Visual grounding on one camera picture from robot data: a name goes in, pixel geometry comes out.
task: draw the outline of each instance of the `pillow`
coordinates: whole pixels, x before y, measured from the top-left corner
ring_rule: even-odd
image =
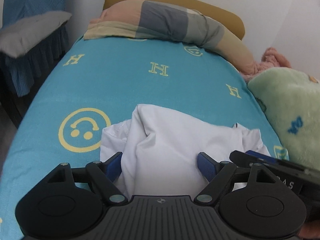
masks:
[[[84,39],[122,36],[196,44],[216,52],[243,74],[254,74],[252,53],[221,23],[198,11],[146,0],[125,0],[90,21]]]
[[[64,11],[50,11],[20,19],[0,30],[0,51],[13,58],[21,57],[71,16],[71,13]]]
[[[248,88],[260,104],[290,160],[320,170],[320,84],[289,68],[270,68]]]

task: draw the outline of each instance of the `bed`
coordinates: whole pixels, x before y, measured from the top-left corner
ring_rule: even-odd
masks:
[[[104,8],[122,0],[105,0]],[[155,0],[196,9],[240,39],[241,19],[196,0]],[[259,128],[270,154],[287,158],[238,71],[193,44],[158,39],[79,38],[47,78],[26,113],[0,182],[0,239],[18,240],[17,202],[59,163],[98,160],[101,130],[153,104],[205,122]]]

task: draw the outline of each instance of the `white shirt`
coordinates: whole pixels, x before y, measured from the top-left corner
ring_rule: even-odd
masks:
[[[234,150],[270,156],[259,129],[233,128],[203,122],[176,110],[137,105],[131,120],[102,130],[100,160],[123,152],[116,186],[132,195],[190,195],[208,184],[197,168],[197,155],[230,161]]]

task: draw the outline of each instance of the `pink plush toy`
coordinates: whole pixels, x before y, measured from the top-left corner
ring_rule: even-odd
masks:
[[[280,54],[275,48],[267,48],[265,53],[262,55],[260,63],[254,62],[252,69],[254,69],[253,74],[242,74],[244,80],[249,82],[255,76],[259,75],[262,71],[272,68],[272,67],[288,67],[291,68],[290,62]]]

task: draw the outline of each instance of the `mustard yellow headboard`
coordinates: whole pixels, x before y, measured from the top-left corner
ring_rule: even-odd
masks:
[[[105,0],[103,9],[107,9],[110,6],[121,2],[124,0]],[[202,14],[222,23],[226,28],[228,28],[234,35],[236,35],[239,39],[242,40],[245,30],[244,24],[239,16],[221,9],[219,7],[200,2],[198,0],[149,0],[156,2],[164,2],[179,5],[188,9],[194,9]]]

